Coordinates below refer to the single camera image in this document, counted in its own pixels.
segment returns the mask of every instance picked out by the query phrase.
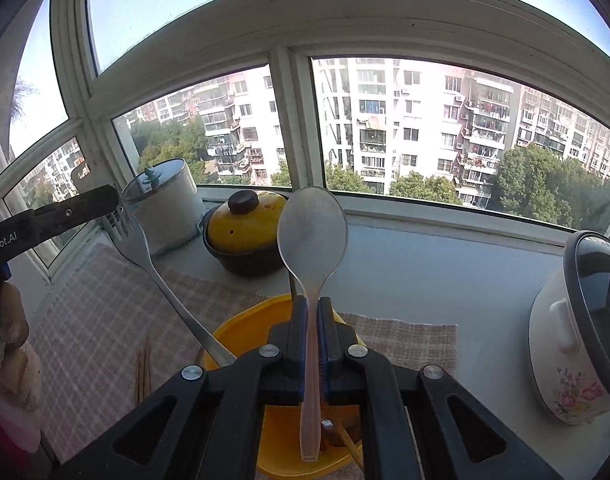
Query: metal fork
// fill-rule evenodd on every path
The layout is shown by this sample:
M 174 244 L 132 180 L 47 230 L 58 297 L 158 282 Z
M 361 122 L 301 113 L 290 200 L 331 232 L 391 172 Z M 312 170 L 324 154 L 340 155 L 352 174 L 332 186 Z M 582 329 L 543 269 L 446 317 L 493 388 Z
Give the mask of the metal fork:
M 184 305 L 176 298 L 176 295 L 167 286 L 160 277 L 160 274 L 154 268 L 149 255 L 149 245 L 147 237 L 143 232 L 142 227 L 138 223 L 134 213 L 122 198 L 120 190 L 118 190 L 120 203 L 113 213 L 102 218 L 107 233 L 109 234 L 114 246 L 118 252 L 122 254 L 131 263 L 143 269 L 149 277 L 154 280 L 156 286 L 165 295 L 167 301 L 172 305 L 178 316 L 187 325 L 187 328 L 192 331 L 195 338 L 200 342 L 203 348 L 212 356 L 220 366 L 232 364 L 236 357 L 227 350 L 211 333 L 184 307 Z

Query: table surface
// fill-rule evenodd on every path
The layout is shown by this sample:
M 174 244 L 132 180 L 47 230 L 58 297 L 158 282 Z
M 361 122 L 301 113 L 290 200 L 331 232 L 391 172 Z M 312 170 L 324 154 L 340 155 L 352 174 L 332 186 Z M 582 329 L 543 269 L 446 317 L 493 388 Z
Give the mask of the table surface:
M 560 256 L 349 220 L 348 251 L 323 289 L 335 309 L 457 324 L 457 380 L 564 478 L 591 479 L 610 453 L 610 413 L 568 426 L 547 415 L 531 382 L 531 305 Z M 234 276 L 200 237 L 157 262 L 264 296 L 289 292 L 285 269 L 264 278 Z

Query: silver screw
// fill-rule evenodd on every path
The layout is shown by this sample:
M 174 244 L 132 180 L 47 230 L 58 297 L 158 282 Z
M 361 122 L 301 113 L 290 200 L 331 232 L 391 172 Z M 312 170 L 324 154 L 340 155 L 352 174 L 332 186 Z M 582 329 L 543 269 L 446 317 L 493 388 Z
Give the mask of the silver screw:
M 363 345 L 351 345 L 347 351 L 352 357 L 365 357 L 367 355 L 367 347 Z
M 258 353 L 263 357 L 276 357 L 280 350 L 276 345 L 262 345 Z
M 422 374 L 428 379 L 440 379 L 442 377 L 442 368 L 437 365 L 427 365 L 422 369 Z
M 189 365 L 182 369 L 182 378 L 188 381 L 195 381 L 202 377 L 202 368 L 197 365 Z

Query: rice cooker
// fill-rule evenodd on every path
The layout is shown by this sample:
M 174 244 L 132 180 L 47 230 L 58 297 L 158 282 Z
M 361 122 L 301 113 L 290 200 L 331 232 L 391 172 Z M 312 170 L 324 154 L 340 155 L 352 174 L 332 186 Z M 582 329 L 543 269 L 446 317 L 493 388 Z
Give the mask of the rice cooker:
M 127 184 L 123 196 L 145 232 L 152 256 L 179 247 L 200 232 L 205 206 L 182 158 L 146 168 Z
M 610 410 L 610 240 L 579 231 L 562 268 L 539 292 L 530 316 L 530 358 L 538 393 L 567 424 Z

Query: placemat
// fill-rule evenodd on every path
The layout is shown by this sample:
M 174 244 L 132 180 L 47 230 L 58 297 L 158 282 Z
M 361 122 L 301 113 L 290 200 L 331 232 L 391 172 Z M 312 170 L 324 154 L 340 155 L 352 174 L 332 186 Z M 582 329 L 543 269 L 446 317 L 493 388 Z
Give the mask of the placemat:
M 157 269 L 210 331 L 265 299 L 166 267 Z M 396 364 L 418 368 L 431 362 L 455 370 L 455 325 L 341 315 L 368 346 Z M 191 363 L 200 346 L 149 276 L 113 247 L 99 244 L 31 336 L 43 366 L 43 430 L 62 462 L 133 408 L 134 363 L 147 334 L 155 390 Z M 328 478 L 360 478 L 351 467 L 335 475 Z

